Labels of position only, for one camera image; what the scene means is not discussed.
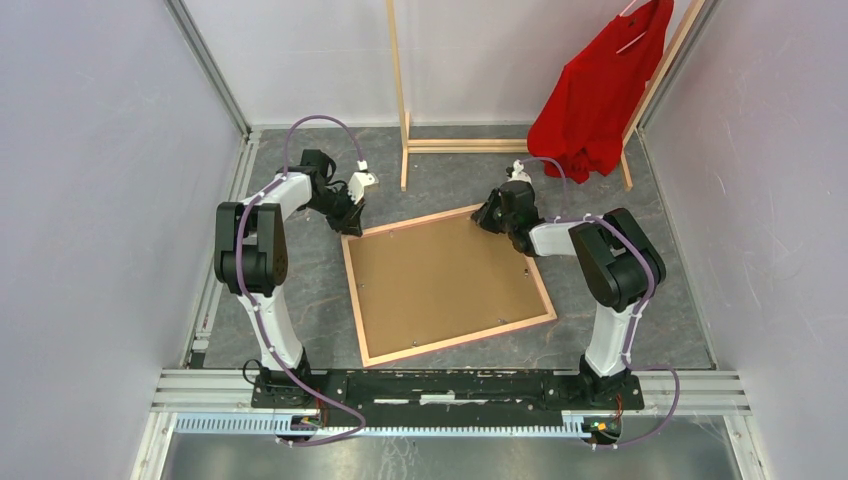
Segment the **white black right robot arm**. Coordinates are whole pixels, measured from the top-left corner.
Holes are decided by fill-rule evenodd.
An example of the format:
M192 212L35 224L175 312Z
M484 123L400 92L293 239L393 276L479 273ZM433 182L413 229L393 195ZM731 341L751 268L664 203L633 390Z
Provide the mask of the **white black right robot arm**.
M571 398L602 408L628 390L635 329L647 302L666 277L664 261L626 208L580 219L545 219L530 183L511 180L491 191L472 221L506 235L527 257L577 259L596 303L592 337L580 358Z

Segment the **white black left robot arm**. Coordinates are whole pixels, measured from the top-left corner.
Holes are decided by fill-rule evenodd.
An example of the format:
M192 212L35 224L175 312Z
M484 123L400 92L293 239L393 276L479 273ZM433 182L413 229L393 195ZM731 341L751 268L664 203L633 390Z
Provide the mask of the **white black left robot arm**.
M335 232L362 235L365 191L378 179L364 159L358 159L349 180L336 179L335 171L331 157L306 149L298 165L280 169L257 193L223 202L216 210L214 272L245 308L260 345L258 373L251 382L260 404L279 400L297 408L314 394L283 289L289 269L284 222L296 211L311 209Z

